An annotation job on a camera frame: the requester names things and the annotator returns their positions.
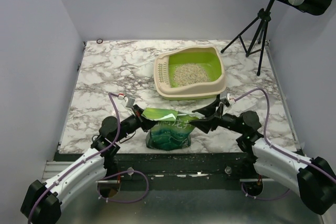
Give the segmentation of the green cat litter bag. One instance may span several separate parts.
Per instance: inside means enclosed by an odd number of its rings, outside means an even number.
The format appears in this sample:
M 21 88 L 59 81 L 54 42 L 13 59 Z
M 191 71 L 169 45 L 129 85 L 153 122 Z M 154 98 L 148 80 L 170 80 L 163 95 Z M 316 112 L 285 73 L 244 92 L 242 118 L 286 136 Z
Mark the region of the green cat litter bag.
M 190 121 L 201 118 L 197 113 L 155 108 L 146 108 L 142 115 L 145 119 L 155 123 L 155 126 L 149 130 L 146 136 L 146 146 L 150 149 L 162 151 L 190 147 L 190 134 L 195 129 Z

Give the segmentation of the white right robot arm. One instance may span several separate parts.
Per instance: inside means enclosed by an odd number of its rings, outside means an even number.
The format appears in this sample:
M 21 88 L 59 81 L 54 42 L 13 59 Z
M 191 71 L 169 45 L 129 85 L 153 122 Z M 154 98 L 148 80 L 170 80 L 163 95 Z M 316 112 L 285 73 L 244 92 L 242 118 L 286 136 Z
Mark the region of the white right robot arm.
M 235 116 L 224 113 L 228 101 L 216 99 L 198 112 L 203 118 L 190 121 L 190 125 L 204 133 L 218 127 L 241 134 L 236 142 L 250 160 L 241 165 L 249 178 L 257 174 L 266 176 L 296 193 L 314 213 L 323 215 L 335 204 L 335 173 L 322 157 L 309 158 L 271 143 L 259 133 L 261 123 L 254 111 Z

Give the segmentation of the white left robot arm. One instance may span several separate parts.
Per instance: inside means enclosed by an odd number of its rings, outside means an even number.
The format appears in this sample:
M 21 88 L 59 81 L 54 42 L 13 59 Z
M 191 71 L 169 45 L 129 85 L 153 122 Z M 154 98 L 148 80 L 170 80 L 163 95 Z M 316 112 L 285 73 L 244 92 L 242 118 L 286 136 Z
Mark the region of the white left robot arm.
M 106 117 L 90 148 L 74 163 L 51 179 L 30 184 L 20 208 L 29 223 L 56 223 L 62 211 L 95 181 L 116 175 L 114 156 L 120 149 L 117 142 L 138 129 L 144 132 L 156 122 L 146 119 L 135 105 L 133 115 L 121 121 L 118 116 Z

